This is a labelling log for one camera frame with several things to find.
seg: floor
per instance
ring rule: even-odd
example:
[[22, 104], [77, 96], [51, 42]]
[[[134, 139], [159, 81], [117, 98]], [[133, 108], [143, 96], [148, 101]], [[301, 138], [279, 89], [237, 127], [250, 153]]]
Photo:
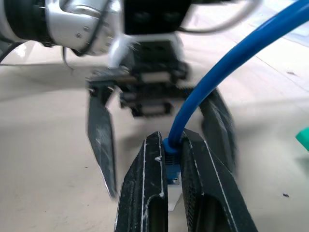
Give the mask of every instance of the floor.
[[[211, 24], [220, 12], [200, 24]], [[211, 36], [182, 35], [191, 82], [250, 30], [244, 22]], [[84, 78], [106, 57], [69, 54], [71, 72], [59, 47], [27, 45], [33, 49], [19, 65], [10, 54], [0, 67], [0, 231], [111, 232], [117, 202], [108, 196], [85, 133]], [[295, 139], [309, 121], [308, 56], [301, 54], [308, 48], [281, 39], [219, 86], [237, 129], [237, 182], [260, 232], [309, 227], [309, 153]], [[167, 135], [172, 118], [134, 120], [118, 105], [114, 98], [110, 111], [121, 180], [144, 137]], [[200, 121], [196, 112], [187, 128], [199, 131]], [[169, 214], [169, 231], [187, 231], [182, 199]]]

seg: blue tube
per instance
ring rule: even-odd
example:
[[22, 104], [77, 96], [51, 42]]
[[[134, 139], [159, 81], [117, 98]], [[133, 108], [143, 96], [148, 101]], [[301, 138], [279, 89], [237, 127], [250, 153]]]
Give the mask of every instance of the blue tube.
[[168, 145], [177, 148], [185, 125], [202, 101], [233, 71], [283, 35], [309, 21], [309, 0], [299, 0], [259, 26], [232, 48], [198, 83], [177, 114]]

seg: scratched surface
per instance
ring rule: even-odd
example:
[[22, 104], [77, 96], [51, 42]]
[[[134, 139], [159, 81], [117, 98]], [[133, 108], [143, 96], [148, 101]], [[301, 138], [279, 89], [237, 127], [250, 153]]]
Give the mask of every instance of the scratched surface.
[[[239, 28], [182, 36], [186, 60], [194, 69], [192, 83], [242, 36]], [[284, 53], [273, 44], [219, 87], [235, 119], [237, 182], [261, 232], [307, 232], [309, 227], [309, 156], [295, 139], [308, 126], [308, 75], [302, 74], [309, 70], [294, 55], [305, 48], [293, 46], [289, 43]], [[108, 196], [85, 133], [84, 78], [89, 66], [106, 58], [70, 54], [69, 64], [79, 67], [73, 74], [60, 59], [60, 48], [36, 44], [28, 65], [0, 67], [1, 231], [113, 231], [117, 203]], [[297, 75], [288, 75], [287, 67]], [[109, 109], [121, 180], [145, 137], [161, 131], [164, 138], [172, 118], [134, 120], [119, 108], [117, 98]], [[200, 132], [201, 120], [196, 112], [187, 127]], [[186, 232], [182, 200], [169, 218], [171, 232]]]

